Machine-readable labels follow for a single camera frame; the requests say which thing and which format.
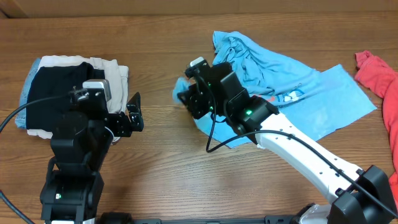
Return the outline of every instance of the red cloth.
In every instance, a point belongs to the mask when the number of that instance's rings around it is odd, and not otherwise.
[[[383,120],[390,134],[390,147],[395,172],[389,182],[398,205],[398,73],[369,51],[356,53],[358,73],[355,80],[383,98]]]

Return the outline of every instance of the wooden table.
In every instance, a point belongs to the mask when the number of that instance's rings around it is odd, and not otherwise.
[[[212,61],[214,30],[240,31],[320,71],[341,63],[354,75],[354,53],[366,49],[397,70],[397,27],[396,12],[0,20],[0,119],[17,108],[35,58],[116,58],[130,68],[130,95],[141,93],[145,129],[109,149],[99,215],[118,211],[171,220],[296,213],[326,200],[281,158],[253,144],[207,154],[207,137],[172,100],[177,78],[198,56]],[[374,164],[391,175],[382,100],[365,92],[378,110],[320,144],[364,169]],[[13,121],[0,141],[1,189],[40,223],[50,141],[28,136]],[[0,203],[0,223],[23,222]]]

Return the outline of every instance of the wood grain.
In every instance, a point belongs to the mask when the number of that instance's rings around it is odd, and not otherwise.
[[[101,170],[105,188],[98,214],[119,211],[171,220],[296,213],[307,203],[326,200],[286,162],[253,144],[207,154],[207,137],[172,100],[177,78],[198,56],[213,59],[214,30],[240,31],[321,71],[340,63],[354,75],[354,53],[365,49],[398,69],[396,27],[396,12],[1,20],[0,119],[18,106],[35,58],[116,58],[130,68],[129,93],[141,93],[146,126],[109,149]],[[382,100],[364,91],[378,110],[320,144],[364,169],[374,164],[391,175]],[[52,157],[49,141],[28,136],[14,123],[0,141],[0,186],[40,223],[39,194]],[[0,223],[21,221],[0,204]]]
[[[13,18],[398,11],[394,0],[0,0],[1,4]]]

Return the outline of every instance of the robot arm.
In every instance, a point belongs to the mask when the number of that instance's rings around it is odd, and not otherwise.
[[[114,137],[142,131],[141,97],[136,93],[124,112],[109,113],[106,80],[89,80],[70,93],[73,108],[55,125],[45,185],[40,194],[46,224],[94,224],[104,182],[100,169]]]
[[[310,208],[300,212],[296,223],[382,224],[396,217],[395,201],[382,170],[371,166],[363,171],[333,155],[294,127],[275,106],[258,96],[250,97],[228,62],[210,67],[200,57],[185,74],[197,83],[177,96],[195,119],[215,111],[226,116],[238,136],[248,136],[286,160],[331,204],[321,219],[304,221],[302,215],[313,212]],[[212,152],[222,145],[206,150]]]
[[[357,170],[362,170],[355,164],[349,163],[326,150],[314,140],[310,139],[300,130],[298,130],[284,114],[272,114],[261,123],[262,129],[271,129],[275,131],[285,131],[305,141],[307,144],[315,148],[320,154],[339,167],[351,179],[358,179]],[[346,190],[350,187],[346,179],[336,173],[328,164],[321,160],[307,147],[297,141],[286,136],[278,134],[264,133],[256,134],[258,145],[271,150],[292,167],[297,169],[304,177],[306,177],[332,204],[337,198],[338,189]]]

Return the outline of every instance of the folded clothes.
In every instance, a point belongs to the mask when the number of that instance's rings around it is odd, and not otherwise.
[[[128,68],[119,66],[117,60],[108,61],[101,58],[84,58],[81,56],[44,56],[40,61],[39,69],[41,67],[76,66],[82,62],[91,64],[94,69],[104,70],[105,79],[109,81],[112,96],[111,100],[106,104],[108,111],[110,113],[124,112],[129,94],[126,88],[129,75]]]
[[[392,162],[396,170],[389,182],[398,206],[398,72],[367,50],[356,53],[355,56],[358,63],[355,79],[383,98],[383,120],[390,134]]]
[[[127,66],[118,65],[117,60],[104,60],[101,58],[84,58],[81,56],[44,56],[38,59],[33,64],[28,77],[25,80],[25,85],[21,93],[20,106],[26,103],[27,95],[30,90],[30,84],[35,77],[38,69],[41,67],[68,67],[77,66],[82,62],[89,63],[94,69],[104,70],[105,78],[109,81],[111,87],[112,99],[107,102],[107,108],[110,113],[118,113],[126,110],[126,103],[128,98],[128,76],[129,68]],[[18,128],[26,128],[25,113],[19,113],[16,118]],[[30,129],[27,131],[29,135],[39,136],[44,139],[52,137],[51,132],[42,129]]]
[[[89,79],[104,79],[104,70],[94,69],[83,62],[79,66],[42,67],[30,86],[27,102],[33,102],[51,96],[65,95],[69,91],[83,88],[83,82]],[[26,128],[43,129],[51,132],[54,125],[71,108],[70,99],[65,97],[26,108]]]
[[[343,128],[376,107],[351,76],[337,65],[325,72],[316,71],[287,56],[257,45],[239,32],[214,32],[216,57],[213,65],[229,62],[242,86],[279,107],[299,130],[317,141]],[[188,88],[184,78],[177,80],[173,98]],[[201,131],[209,135],[212,120],[208,113],[195,120]],[[225,141],[236,134],[226,123],[217,123],[213,137]],[[235,147],[248,138],[233,141]]]
[[[22,106],[27,103],[27,95],[29,94],[30,86],[32,84],[33,79],[36,76],[36,73],[39,69],[40,59],[37,58],[30,68],[29,73],[25,79],[24,87],[22,88],[21,97],[19,98],[19,106]],[[26,129],[26,109],[23,109],[21,112],[17,114],[15,118],[15,124],[18,128]]]

